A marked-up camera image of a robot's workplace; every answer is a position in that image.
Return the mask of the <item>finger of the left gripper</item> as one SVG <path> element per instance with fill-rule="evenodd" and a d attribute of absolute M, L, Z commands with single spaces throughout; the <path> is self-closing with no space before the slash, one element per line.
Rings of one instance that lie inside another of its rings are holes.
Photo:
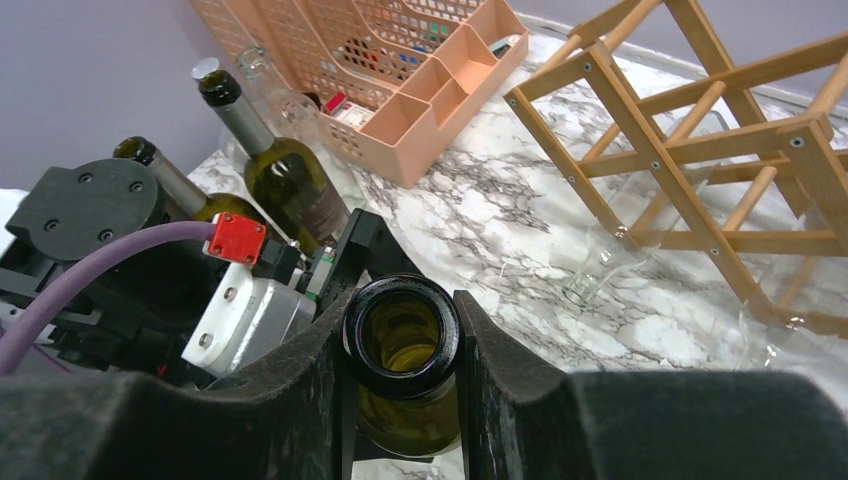
<path fill-rule="evenodd" d="M 328 279 L 318 294 L 317 311 L 323 312 L 345 291 L 353 289 L 364 272 L 372 280 L 401 273 L 421 274 L 383 217 L 355 208 L 337 243 Z"/>

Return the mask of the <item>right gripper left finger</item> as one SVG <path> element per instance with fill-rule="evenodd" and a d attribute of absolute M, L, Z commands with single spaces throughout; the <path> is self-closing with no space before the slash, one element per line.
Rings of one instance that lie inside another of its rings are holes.
<path fill-rule="evenodd" d="M 138 373 L 1 383 L 5 479 L 347 479 L 356 386 L 341 293 L 278 349 L 193 391 Z"/>

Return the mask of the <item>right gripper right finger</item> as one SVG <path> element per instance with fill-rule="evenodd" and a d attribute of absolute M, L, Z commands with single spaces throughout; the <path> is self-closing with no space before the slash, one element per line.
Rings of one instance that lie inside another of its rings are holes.
<path fill-rule="evenodd" d="M 453 295 L 469 479 L 843 479 L 847 424 L 810 380 L 730 371 L 564 372 Z"/>

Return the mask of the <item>green wine bottle back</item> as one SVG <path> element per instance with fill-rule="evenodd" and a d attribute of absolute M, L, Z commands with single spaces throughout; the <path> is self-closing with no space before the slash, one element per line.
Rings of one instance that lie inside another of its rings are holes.
<path fill-rule="evenodd" d="M 358 427 L 374 444 L 408 458 L 459 446 L 462 338 L 455 303 L 421 275 L 386 276 L 351 297 L 340 340 L 359 384 Z"/>

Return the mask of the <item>clear square glass bottle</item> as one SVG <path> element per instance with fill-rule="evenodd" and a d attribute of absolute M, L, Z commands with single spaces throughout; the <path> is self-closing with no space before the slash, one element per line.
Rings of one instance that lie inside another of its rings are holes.
<path fill-rule="evenodd" d="M 609 231 L 596 221 L 587 229 L 587 256 L 563 287 L 565 298 L 581 308 L 591 305 L 611 278 L 645 263 L 682 223 L 676 207 L 647 171 L 627 176 L 609 205 L 618 226 Z"/>

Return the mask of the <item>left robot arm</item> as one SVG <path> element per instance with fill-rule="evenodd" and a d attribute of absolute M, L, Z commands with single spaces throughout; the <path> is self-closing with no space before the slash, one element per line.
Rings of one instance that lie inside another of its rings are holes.
<path fill-rule="evenodd" d="M 71 345 L 86 367 L 145 372 L 178 387 L 205 386 L 255 362 L 318 310 L 288 286 L 293 247 L 229 208 L 206 221 L 170 219 L 162 185 L 133 161 L 48 170 L 7 229 L 77 260 L 3 335 L 3 375 L 44 330 L 62 342 L 56 319 L 77 297 L 107 322 L 96 334 L 79 331 Z"/>

